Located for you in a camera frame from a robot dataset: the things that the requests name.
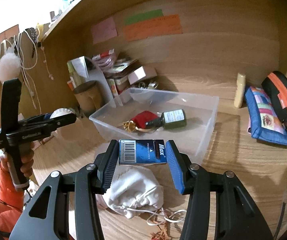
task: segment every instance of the brown cup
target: brown cup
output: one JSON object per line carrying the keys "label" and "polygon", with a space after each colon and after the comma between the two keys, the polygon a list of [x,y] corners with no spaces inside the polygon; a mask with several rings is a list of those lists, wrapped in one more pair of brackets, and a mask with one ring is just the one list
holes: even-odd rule
{"label": "brown cup", "polygon": [[87,117],[103,106],[103,99],[97,81],[88,81],[77,86],[73,93]]}

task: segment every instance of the black bottle cap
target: black bottle cap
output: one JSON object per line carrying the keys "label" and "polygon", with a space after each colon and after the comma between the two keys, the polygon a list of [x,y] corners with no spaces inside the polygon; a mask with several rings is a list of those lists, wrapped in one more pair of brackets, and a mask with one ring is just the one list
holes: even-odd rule
{"label": "black bottle cap", "polygon": [[146,129],[152,128],[152,127],[161,127],[161,117],[157,117],[156,119],[153,119],[149,122],[146,122]]}

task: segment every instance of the brown small bottle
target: brown small bottle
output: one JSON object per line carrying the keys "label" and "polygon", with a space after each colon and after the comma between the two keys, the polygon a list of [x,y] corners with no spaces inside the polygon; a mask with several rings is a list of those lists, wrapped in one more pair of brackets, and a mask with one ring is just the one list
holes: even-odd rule
{"label": "brown small bottle", "polygon": [[183,109],[163,112],[161,117],[146,122],[146,128],[163,127],[164,129],[174,129],[187,125],[186,113]]}

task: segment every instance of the pink sticky note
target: pink sticky note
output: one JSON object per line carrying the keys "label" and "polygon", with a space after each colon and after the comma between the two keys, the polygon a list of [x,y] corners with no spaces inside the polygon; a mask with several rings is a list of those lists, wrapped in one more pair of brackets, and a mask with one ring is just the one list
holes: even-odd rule
{"label": "pink sticky note", "polygon": [[108,19],[105,19],[98,24],[92,25],[91,33],[93,38],[93,44],[107,41],[113,37],[118,36],[113,17],[109,17]]}

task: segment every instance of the white fabric pouch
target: white fabric pouch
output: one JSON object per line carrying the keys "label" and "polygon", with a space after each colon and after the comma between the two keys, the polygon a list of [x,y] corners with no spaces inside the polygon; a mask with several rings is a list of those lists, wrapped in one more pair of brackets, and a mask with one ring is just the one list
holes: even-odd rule
{"label": "white fabric pouch", "polygon": [[163,187],[151,170],[141,166],[117,164],[111,186],[103,199],[115,212],[132,218],[142,213],[132,209],[160,209],[164,201]]}

